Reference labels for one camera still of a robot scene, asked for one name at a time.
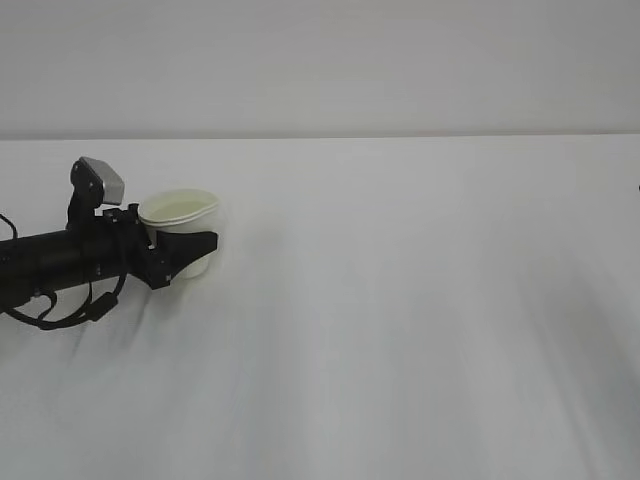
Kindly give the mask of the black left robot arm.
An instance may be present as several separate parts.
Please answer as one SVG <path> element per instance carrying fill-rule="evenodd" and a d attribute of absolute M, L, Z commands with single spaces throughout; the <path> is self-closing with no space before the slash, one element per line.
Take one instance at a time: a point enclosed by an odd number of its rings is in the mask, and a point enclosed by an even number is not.
<path fill-rule="evenodd" d="M 170 285 L 190 264 L 215 252 L 211 230 L 161 232 L 151 240 L 137 206 L 90 214 L 64 230 L 1 243 L 1 311 L 15 312 L 40 295 L 133 276 L 152 290 Z"/>

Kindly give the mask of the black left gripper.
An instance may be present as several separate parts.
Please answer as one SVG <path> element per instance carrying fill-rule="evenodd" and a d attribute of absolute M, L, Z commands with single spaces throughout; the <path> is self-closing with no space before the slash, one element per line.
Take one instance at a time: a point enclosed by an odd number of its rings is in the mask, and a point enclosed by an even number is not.
<path fill-rule="evenodd" d="M 121 278 L 128 275 L 152 290 L 169 286 L 173 279 L 196 278 L 206 272 L 218 250 L 219 235 L 213 231 L 160 231 L 154 247 L 140 220 L 138 203 L 126 209 L 105 209 L 95 220 L 100 250 L 94 279 L 118 277 L 116 290 L 123 288 Z"/>

